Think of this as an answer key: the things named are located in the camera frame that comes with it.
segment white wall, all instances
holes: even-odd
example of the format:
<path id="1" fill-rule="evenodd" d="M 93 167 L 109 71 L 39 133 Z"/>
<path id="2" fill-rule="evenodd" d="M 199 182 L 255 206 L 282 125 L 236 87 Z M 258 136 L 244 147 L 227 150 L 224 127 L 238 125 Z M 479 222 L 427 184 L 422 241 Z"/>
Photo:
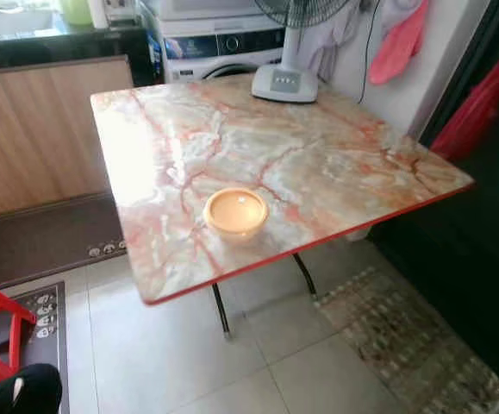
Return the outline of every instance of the white wall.
<path id="1" fill-rule="evenodd" d="M 429 0 L 425 38 L 420 53 L 406 72 L 386 85 L 367 84 L 363 105 L 401 132 L 418 137 L 456 70 L 490 0 Z M 380 44 L 381 10 L 377 12 L 369 62 Z M 358 99 L 364 76 L 365 43 L 371 11 L 359 25 L 357 37 L 341 48 L 333 87 Z"/>

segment orange bowl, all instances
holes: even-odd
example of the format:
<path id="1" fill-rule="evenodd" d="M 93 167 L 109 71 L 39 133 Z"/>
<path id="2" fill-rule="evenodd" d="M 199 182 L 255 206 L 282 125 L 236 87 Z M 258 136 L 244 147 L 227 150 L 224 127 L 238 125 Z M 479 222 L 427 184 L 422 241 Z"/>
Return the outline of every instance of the orange bowl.
<path id="1" fill-rule="evenodd" d="M 207 200 L 203 218 L 222 238 L 244 242 L 265 225 L 268 205 L 259 194 L 247 188 L 225 188 Z"/>

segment fan base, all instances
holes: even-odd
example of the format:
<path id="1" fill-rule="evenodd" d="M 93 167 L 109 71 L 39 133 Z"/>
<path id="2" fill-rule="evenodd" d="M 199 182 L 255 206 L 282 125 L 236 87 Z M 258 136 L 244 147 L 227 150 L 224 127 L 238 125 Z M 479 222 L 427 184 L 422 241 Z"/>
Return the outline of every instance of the fan base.
<path id="1" fill-rule="evenodd" d="M 272 101 L 308 104 L 318 95 L 318 78 L 309 71 L 263 65 L 255 73 L 251 93 Z"/>

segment tiled floor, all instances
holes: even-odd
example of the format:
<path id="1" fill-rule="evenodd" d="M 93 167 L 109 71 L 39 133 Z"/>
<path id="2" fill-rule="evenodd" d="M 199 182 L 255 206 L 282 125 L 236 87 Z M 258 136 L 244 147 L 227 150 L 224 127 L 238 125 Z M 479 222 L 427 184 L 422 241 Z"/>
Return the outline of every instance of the tiled floor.
<path id="1" fill-rule="evenodd" d="M 302 258 L 319 292 L 369 265 L 395 272 L 368 241 Z M 221 283 L 231 340 L 210 289 L 143 305 L 126 256 L 4 292 L 60 279 L 72 414 L 404 413 L 312 305 L 291 258 Z"/>

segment red table edge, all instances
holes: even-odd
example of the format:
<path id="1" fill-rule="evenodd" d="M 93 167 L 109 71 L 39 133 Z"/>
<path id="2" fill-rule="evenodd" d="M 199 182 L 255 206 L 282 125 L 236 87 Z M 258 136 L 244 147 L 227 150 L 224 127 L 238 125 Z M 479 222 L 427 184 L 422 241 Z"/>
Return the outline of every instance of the red table edge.
<path id="1" fill-rule="evenodd" d="M 402 214 L 409 213 L 410 211 L 418 210 L 421 207 L 425 207 L 426 205 L 436 203 L 436 202 L 438 202 L 440 200 L 443 200 L 445 198 L 449 198 L 449 197 L 451 197 L 451 196 L 453 196 L 455 194 L 459 194 L 460 192 L 468 191 L 474 185 L 475 185 L 475 182 L 471 182 L 468 185 L 464 185 L 463 187 L 460 187 L 460 188 L 458 188 L 456 190 L 449 191 L 449 192 L 447 192 L 445 194 L 441 194 L 441 195 L 433 197 L 433 198 L 429 198 L 428 200 L 422 201 L 421 203 L 418 203 L 418 204 L 414 204 L 411 207 L 407 207 L 405 209 L 395 211 L 395 212 L 387 214 L 385 216 L 381 216 L 379 218 L 371 220 L 370 222 L 366 222 L 364 224 L 359 224 L 358 226 L 352 227 L 352 228 L 347 229 L 347 230 L 343 230 L 343 231 L 341 231 L 339 233 L 335 233 L 334 235 L 329 235 L 327 237 L 324 237 L 323 239 L 312 241 L 311 243 L 308 243 L 308 244 L 303 244 L 302 246 L 300 246 L 298 248 L 292 248 L 291 250 L 287 250 L 287 251 L 285 251 L 283 253 L 277 254 L 277 255 L 269 258 L 269 259 L 258 261 L 257 263 L 253 263 L 252 265 L 242 267 L 242 268 L 234 270 L 234 271 L 232 271 L 230 273 L 225 273 L 222 276 L 219 276 L 218 278 L 207 280 L 205 282 L 200 283 L 199 285 L 190 286 L 190 287 L 188 287 L 188 288 L 186 288 L 186 289 L 184 289 L 182 291 L 174 292 L 171 295 L 167 295 L 167 296 L 164 296 L 162 298 L 155 299 L 155 300 L 145 300 L 144 298 L 142 298 L 142 302 L 144 304 L 147 304 L 147 305 L 162 304 L 163 302 L 167 302 L 167 301 L 172 300 L 174 298 L 178 298 L 178 297 L 183 296 L 183 295 L 185 295 L 187 293 L 196 291 L 198 289 L 202 289 L 202 288 L 204 288 L 206 286 L 211 286 L 211 285 L 214 285 L 216 283 L 222 282 L 222 281 L 224 281 L 226 279 L 230 279 L 233 276 L 237 276 L 237 275 L 239 275 L 241 273 L 249 272 L 249 271 L 251 271 L 253 269 L 256 269 L 258 267 L 262 267 L 262 266 L 268 265 L 268 264 L 270 264 L 270 263 L 272 263 L 274 261 L 283 259 L 284 257 L 290 256 L 290 255 L 295 254 L 295 253 L 299 253 L 299 252 L 301 252 L 303 250 L 306 250 L 307 248 L 313 248 L 314 246 L 318 246 L 319 244 L 322 244 L 322 243 L 325 243 L 325 242 L 329 242 L 329 241 L 331 241 L 333 239 L 336 239 L 338 237 L 341 237 L 343 235 L 347 235 L 349 233 L 352 233 L 353 231 L 360 230 L 360 229 L 365 229 L 367 227 L 373 226 L 374 224 L 378 224 L 378 223 L 387 221 L 390 218 L 401 216 Z"/>

